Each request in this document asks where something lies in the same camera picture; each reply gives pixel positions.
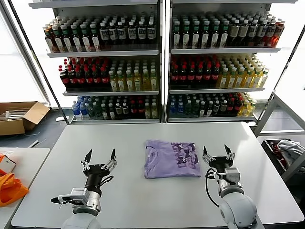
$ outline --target purple t-shirt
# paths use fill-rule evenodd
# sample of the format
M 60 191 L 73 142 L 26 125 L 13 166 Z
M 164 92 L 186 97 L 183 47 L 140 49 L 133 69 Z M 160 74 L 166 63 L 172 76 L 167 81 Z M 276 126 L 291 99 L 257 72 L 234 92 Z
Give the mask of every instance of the purple t-shirt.
M 194 143 L 146 141 L 145 178 L 201 177 Z

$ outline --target wire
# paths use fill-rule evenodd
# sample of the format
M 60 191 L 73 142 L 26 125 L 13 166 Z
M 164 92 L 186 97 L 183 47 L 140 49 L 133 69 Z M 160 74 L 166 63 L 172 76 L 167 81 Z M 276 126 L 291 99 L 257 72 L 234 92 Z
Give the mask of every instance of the wire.
M 213 172 L 209 172 L 209 171 L 216 172 L 216 171 L 215 171 L 214 169 L 212 169 L 212 168 L 209 168 L 208 171 L 206 172 L 206 175 L 205 175 L 205 191 L 206 191 L 206 194 L 208 195 L 210 201 L 211 201 L 216 207 L 219 207 L 219 205 L 216 204 L 216 202 L 212 199 L 212 197 L 210 196 L 210 193 L 209 193 L 209 189 L 208 189 L 208 179 L 215 179 L 215 178 L 209 177 L 211 174 L 213 174 Z

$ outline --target beverage bottle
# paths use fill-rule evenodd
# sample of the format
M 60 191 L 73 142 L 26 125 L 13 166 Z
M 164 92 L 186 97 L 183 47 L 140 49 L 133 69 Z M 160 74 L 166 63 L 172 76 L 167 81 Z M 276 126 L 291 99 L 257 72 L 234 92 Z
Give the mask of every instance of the beverage bottle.
M 195 117 L 199 117 L 199 109 L 200 109 L 200 100 L 196 99 L 192 109 L 192 113 L 195 115 Z
M 132 21 L 129 22 L 128 38 L 131 45 L 135 45 L 137 43 L 137 30 Z
M 126 44 L 126 39 L 127 39 L 126 29 L 123 26 L 123 23 L 121 21 L 118 22 L 117 32 L 118 32 L 118 38 L 119 38 L 120 44 L 125 45 Z
M 244 67 L 239 68 L 238 75 L 234 82 L 233 88 L 240 88 L 244 78 Z
M 192 113 L 192 101 L 188 100 L 187 104 L 185 105 L 184 114 L 190 115 Z
M 188 85 L 193 87 L 194 86 L 194 80 L 195 80 L 195 65 L 191 65 L 191 68 L 190 68 L 190 70 L 188 72 L 188 75 L 187 75 Z
M 124 92 L 125 88 L 124 88 L 124 78 L 123 78 L 122 71 L 119 70 L 117 72 L 117 74 L 118 74 L 118 85 L 119 85 L 120 92 Z
M 56 25 L 52 26 L 52 30 L 54 32 L 55 42 L 57 44 L 59 52 L 65 52 L 66 47 L 61 32 L 58 30 L 58 27 Z
M 117 79 L 115 78 L 114 72 L 109 71 L 108 74 L 109 74 L 109 77 L 110 77 L 110 84 L 111 84 L 112 91 L 117 92 L 118 89 L 119 89 L 119 86 L 118 86 Z
M 217 47 L 217 42 L 218 42 L 218 36 L 219 36 L 219 24 L 220 21 L 214 21 L 214 27 L 213 27 L 213 32 L 211 33 L 211 49 L 214 49 Z
M 240 25 L 239 31 L 238 31 L 238 38 L 237 38 L 237 45 L 238 46 L 245 46 L 246 45 L 246 36 L 249 30 L 249 25 L 248 25 L 249 20 L 245 19 L 243 24 Z
M 213 101 L 209 101 L 207 111 L 206 111 L 206 117 L 211 117 L 212 116 L 212 111 L 213 111 Z
M 152 89 L 151 81 L 148 75 L 148 70 L 143 70 L 143 90 L 144 91 L 150 91 Z
M 142 90 L 142 79 L 140 77 L 139 70 L 134 70 L 133 73 L 134 73 L 133 80 L 134 80 L 135 91 L 139 92 Z
M 219 100 L 216 100 L 213 107 L 213 116 L 218 116 L 219 107 L 220 107 L 220 102 Z
M 256 46 L 261 46 L 261 47 L 264 46 L 263 39 L 264 39 L 264 36 L 265 36 L 266 31 L 268 29 L 267 22 L 268 22 L 268 20 L 263 20 L 262 23 L 258 27 L 255 42 L 254 42 L 254 44 Z
M 106 104 L 101 104 L 101 107 L 102 107 L 102 115 L 104 120 L 109 119 Z
M 192 49 L 196 49 L 199 41 L 199 21 L 194 21 L 193 35 L 192 35 Z
M 266 82 L 266 80 L 268 78 L 268 76 L 267 76 L 268 72 L 269 72 L 269 68 L 265 68 L 264 69 L 264 74 L 262 76 L 262 80 L 261 80 L 261 82 L 258 85 L 259 88 L 263 88 L 264 87 L 265 82 Z
M 212 74 L 211 74 L 211 82 L 210 82 L 211 88 L 216 88 L 218 78 L 219 78 L 219 63 L 217 62 L 216 66 L 214 67 Z
M 230 22 L 227 20 L 224 21 L 223 30 L 219 39 L 219 48 L 224 48 L 226 46 L 229 32 L 229 23 Z

